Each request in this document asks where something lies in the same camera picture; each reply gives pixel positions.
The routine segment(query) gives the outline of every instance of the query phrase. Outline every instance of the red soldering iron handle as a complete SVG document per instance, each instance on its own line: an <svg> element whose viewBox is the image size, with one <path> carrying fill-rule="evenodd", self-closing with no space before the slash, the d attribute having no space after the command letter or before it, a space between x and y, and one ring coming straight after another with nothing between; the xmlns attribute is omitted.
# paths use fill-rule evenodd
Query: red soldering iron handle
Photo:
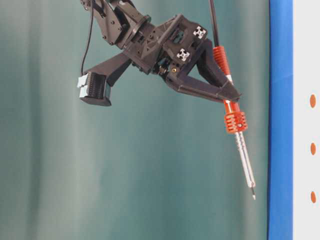
<svg viewBox="0 0 320 240"><path fill-rule="evenodd" d="M233 84L225 48L223 46L215 47L213 49L213 56L218 66ZM224 107L226 112L226 115L224 116L224 122L226 131L229 134L244 132L248 129L246 114L240 110L237 102L225 100Z"/></svg>

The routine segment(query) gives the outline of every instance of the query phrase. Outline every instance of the soldering iron tip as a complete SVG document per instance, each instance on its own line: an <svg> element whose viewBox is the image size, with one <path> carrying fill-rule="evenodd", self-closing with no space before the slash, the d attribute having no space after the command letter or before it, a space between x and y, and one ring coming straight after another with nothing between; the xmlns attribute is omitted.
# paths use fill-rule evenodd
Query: soldering iron tip
<svg viewBox="0 0 320 240"><path fill-rule="evenodd" d="M253 187L251 187L251 191L252 191L252 197L254 200L256 200L256 194L255 194L255 189Z"/></svg>

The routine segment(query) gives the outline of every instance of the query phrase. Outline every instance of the blue strip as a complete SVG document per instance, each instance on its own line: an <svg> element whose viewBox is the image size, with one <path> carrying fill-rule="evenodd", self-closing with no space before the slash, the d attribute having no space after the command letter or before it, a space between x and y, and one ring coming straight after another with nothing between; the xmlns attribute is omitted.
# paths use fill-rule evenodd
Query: blue strip
<svg viewBox="0 0 320 240"><path fill-rule="evenodd" d="M270 0L268 239L293 239L293 0Z"/></svg>

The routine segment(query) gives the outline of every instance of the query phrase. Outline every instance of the black wire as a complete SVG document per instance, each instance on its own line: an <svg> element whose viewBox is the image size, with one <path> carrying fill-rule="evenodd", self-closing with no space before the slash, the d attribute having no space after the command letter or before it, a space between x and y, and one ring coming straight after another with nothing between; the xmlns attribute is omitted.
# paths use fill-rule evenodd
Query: black wire
<svg viewBox="0 0 320 240"><path fill-rule="evenodd" d="M88 33L88 39L86 42L86 48L85 48L84 55L82 57L82 62L81 62L81 76L84 75L84 65L85 65L85 60L86 60L87 53L88 53L89 46L90 46L92 28L93 28L93 24L94 24L94 0L91 0L90 4L91 4L91 16L90 16L90 23L89 23L89 33Z"/></svg>
<svg viewBox="0 0 320 240"><path fill-rule="evenodd" d="M209 0L209 4L210 4L210 13L211 13L211 23L212 23L214 46L218 47L220 44L219 44L217 16L216 16L216 9L215 9L214 0Z"/></svg>

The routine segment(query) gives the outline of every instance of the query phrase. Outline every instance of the green curtain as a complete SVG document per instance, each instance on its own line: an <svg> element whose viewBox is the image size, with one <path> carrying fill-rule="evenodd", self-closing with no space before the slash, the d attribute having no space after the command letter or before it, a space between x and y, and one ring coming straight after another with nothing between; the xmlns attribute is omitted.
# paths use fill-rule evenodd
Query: green curtain
<svg viewBox="0 0 320 240"><path fill-rule="evenodd" d="M0 239L266 239L269 3L215 2L257 200L222 104L130 67L112 107L87 105L76 85L89 13L77 0L1 1ZM182 13L211 29L206 0L134 3L155 25ZM86 68L119 53L96 23L92 36Z"/></svg>

